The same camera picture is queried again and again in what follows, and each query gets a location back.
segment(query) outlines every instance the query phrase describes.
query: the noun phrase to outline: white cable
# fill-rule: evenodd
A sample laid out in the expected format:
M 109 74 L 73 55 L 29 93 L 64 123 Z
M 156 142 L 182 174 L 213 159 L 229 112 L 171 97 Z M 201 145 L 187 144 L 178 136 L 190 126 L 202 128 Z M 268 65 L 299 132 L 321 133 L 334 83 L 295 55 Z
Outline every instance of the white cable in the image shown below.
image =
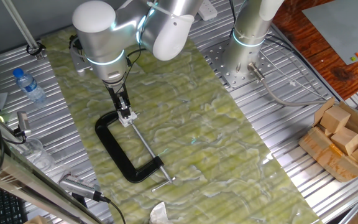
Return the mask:
M 294 63 L 294 61 L 291 59 L 291 57 L 290 57 L 289 55 L 287 55 L 282 49 L 280 49 L 280 48 L 274 46 L 273 44 L 268 44 L 268 46 L 271 46 L 271 47 L 273 47 L 274 49 L 277 49 L 277 50 L 280 51 L 282 54 L 284 54 L 286 57 L 288 57 L 288 59 L 290 59 L 291 62 Z M 285 75 L 287 78 L 292 79 L 292 77 L 289 77 L 288 75 L 286 75 L 285 73 L 283 73 L 280 69 L 277 68 L 277 70 L 279 70 L 279 71 L 280 71 L 283 75 Z M 307 89 L 308 91 L 310 91 L 311 93 L 313 93 L 313 94 L 315 94 L 315 95 L 317 95 L 317 96 L 320 96 L 320 97 L 322 97 L 322 98 L 325 99 L 325 100 L 328 100 L 327 98 L 325 98 L 325 97 L 323 97 L 322 95 L 318 94 L 316 88 L 313 87 L 313 85 L 311 84 L 311 82 L 310 82 L 308 79 L 307 79 L 307 81 L 308 81 L 309 84 L 312 86 L 312 88 L 314 88 L 314 90 L 316 90 L 317 93 L 315 93 L 315 92 L 309 90 L 309 88 L 305 87 L 304 85 L 302 85 L 302 84 L 299 83 L 298 81 L 296 81 L 296 80 L 294 80 L 294 79 L 292 79 L 292 80 L 295 81 L 295 82 L 297 82 L 297 83 L 298 83 L 299 85 L 301 85 L 303 88 L 306 88 L 306 89 Z
M 321 98 L 323 98 L 324 100 L 327 100 L 325 97 L 321 96 L 319 93 L 315 93 L 313 90 L 310 90 L 309 88 L 307 88 L 306 86 L 302 85 L 300 82 L 298 82 L 297 80 L 295 80 L 294 78 L 288 76 L 287 74 L 285 74 L 281 69 L 279 69 L 262 51 L 260 51 L 260 53 L 262 53 L 262 55 L 284 76 L 286 76 L 287 78 L 293 80 L 294 82 L 296 82 L 297 84 L 299 84 L 300 86 L 302 86 L 304 89 L 308 90 L 309 92 L 311 92 L 312 94 L 319 96 Z
M 75 55 L 79 56 L 80 58 L 85 58 L 88 59 L 87 57 L 85 57 L 84 55 L 80 55 L 78 52 L 75 52 L 74 50 L 74 42 L 76 42 L 78 40 L 78 37 L 75 37 L 73 39 L 73 41 L 70 44 L 70 51 L 73 52 Z
M 168 16 L 172 16 L 172 17 L 176 17 L 182 21 L 185 21 L 185 22 L 193 22 L 192 19 L 187 19 L 186 17 L 182 17 L 182 16 L 178 16 L 178 15 L 175 15 L 174 13 L 170 12 L 170 11 L 167 11 L 163 8 L 161 8 L 160 6 L 156 6 L 155 4 L 153 4 L 152 2 L 147 2 L 147 5 L 154 8 L 155 10 L 158 10 Z
M 281 100 L 279 97 L 277 97 L 276 95 L 274 95 L 274 93 L 272 92 L 272 90 L 269 88 L 269 86 L 266 83 L 266 80 L 263 79 L 261 80 L 262 84 L 264 85 L 264 87 L 266 88 L 267 92 L 270 94 L 271 97 L 273 97 L 273 99 L 277 102 L 280 103 L 281 105 L 285 105 L 285 106 L 308 106 L 308 105 L 316 105 L 316 104 L 324 104 L 327 101 L 325 100 L 317 100 L 317 101 L 310 101 L 310 102 L 302 102 L 302 103 L 292 103 L 292 102 L 287 102 L 287 101 L 283 101 Z

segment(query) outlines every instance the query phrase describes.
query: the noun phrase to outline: metal rod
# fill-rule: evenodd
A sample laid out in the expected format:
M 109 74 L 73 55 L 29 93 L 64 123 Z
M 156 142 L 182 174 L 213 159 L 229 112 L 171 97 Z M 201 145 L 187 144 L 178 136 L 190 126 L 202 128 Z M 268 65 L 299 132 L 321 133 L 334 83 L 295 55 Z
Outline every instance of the metal rod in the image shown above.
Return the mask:
M 348 224 L 352 220 L 352 218 L 357 214 L 357 212 L 358 212 L 358 203 L 338 224 Z
M 20 32 L 22 32 L 22 35 L 25 38 L 25 41 L 27 41 L 30 48 L 32 50 L 38 49 L 37 42 L 32 37 L 30 31 L 28 30 L 27 26 L 25 25 L 23 19 L 21 18 L 20 14 L 16 10 L 15 5 L 13 5 L 12 1 L 11 0 L 2 0 L 2 3 L 4 3 L 7 11 L 10 13 L 13 21 L 15 21 Z
M 160 189 L 161 187 L 163 187 L 163 186 L 165 186 L 165 185 L 167 185 L 167 184 L 170 184 L 170 182 L 169 182 L 169 181 L 166 181 L 166 182 L 163 183 L 162 185 L 159 185 L 158 187 L 152 189 L 152 192 L 155 192 L 156 190 Z
M 152 151 L 152 149 L 150 148 L 150 146 L 147 144 L 146 140 L 143 138 L 143 136 L 141 135 L 141 133 L 139 132 L 139 130 L 136 128 L 135 124 L 132 123 L 131 124 L 132 127 L 134 128 L 135 132 L 137 133 L 137 135 L 140 137 L 140 140 L 142 140 L 144 146 L 146 147 L 146 149 L 148 150 L 148 152 L 150 153 L 150 155 L 155 158 L 155 154 L 154 152 Z M 168 180 L 169 183 L 172 183 L 172 178 L 168 175 L 167 171 L 164 169 L 163 166 L 160 167 L 160 170 L 162 171 L 162 173 L 164 174 L 165 178 Z

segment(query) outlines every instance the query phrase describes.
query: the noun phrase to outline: cylindrical metal part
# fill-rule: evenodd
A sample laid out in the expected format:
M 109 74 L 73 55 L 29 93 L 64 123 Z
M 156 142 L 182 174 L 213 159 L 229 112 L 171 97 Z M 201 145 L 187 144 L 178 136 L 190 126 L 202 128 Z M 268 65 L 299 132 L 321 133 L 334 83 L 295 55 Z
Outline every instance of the cylindrical metal part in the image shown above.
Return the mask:
M 229 45 L 223 53 L 230 74 L 248 75 L 248 64 L 259 66 L 259 51 L 282 0 L 248 0 L 238 13 Z
M 154 158 L 155 154 L 153 152 L 153 150 L 150 148 L 150 146 L 147 144 L 146 140 L 143 138 L 142 134 L 139 132 L 139 130 L 136 128 L 135 124 L 132 123 L 132 127 L 134 128 L 136 134 L 140 137 L 140 140 L 143 142 L 144 146 L 146 147 L 146 149 L 148 150 L 148 152 L 150 153 L 150 155 Z M 163 175 L 165 176 L 165 178 L 168 180 L 168 182 L 172 183 L 172 178 L 168 175 L 167 171 L 164 169 L 163 166 L 160 167 L 160 170 L 162 171 Z
M 23 19 L 21 18 L 20 14 L 16 10 L 15 5 L 13 5 L 12 0 L 2 0 L 2 3 L 4 3 L 7 11 L 11 15 L 13 21 L 16 23 L 17 27 L 19 28 L 20 32 L 22 33 L 23 37 L 25 38 L 25 41 L 28 43 L 30 48 L 32 50 L 38 49 L 37 42 L 32 37 Z
M 157 6 L 176 16 L 195 16 L 202 3 L 202 0 L 160 0 Z M 151 9 L 151 12 L 152 16 L 149 16 L 145 22 L 142 45 L 150 52 L 153 52 L 155 40 L 165 24 L 170 21 L 171 16 L 156 9 Z
M 92 24 L 87 19 L 96 15 L 106 7 L 105 2 L 86 2 L 86 7 L 79 6 L 73 15 L 78 38 L 91 62 L 94 73 L 107 85 L 122 85 L 122 79 L 127 72 L 127 60 L 124 48 L 136 44 L 135 34 L 142 17 L 147 13 L 148 6 L 143 1 L 132 1 L 127 7 L 114 12 L 104 12 L 106 17 L 114 19 L 108 27 L 102 30 L 92 30 Z

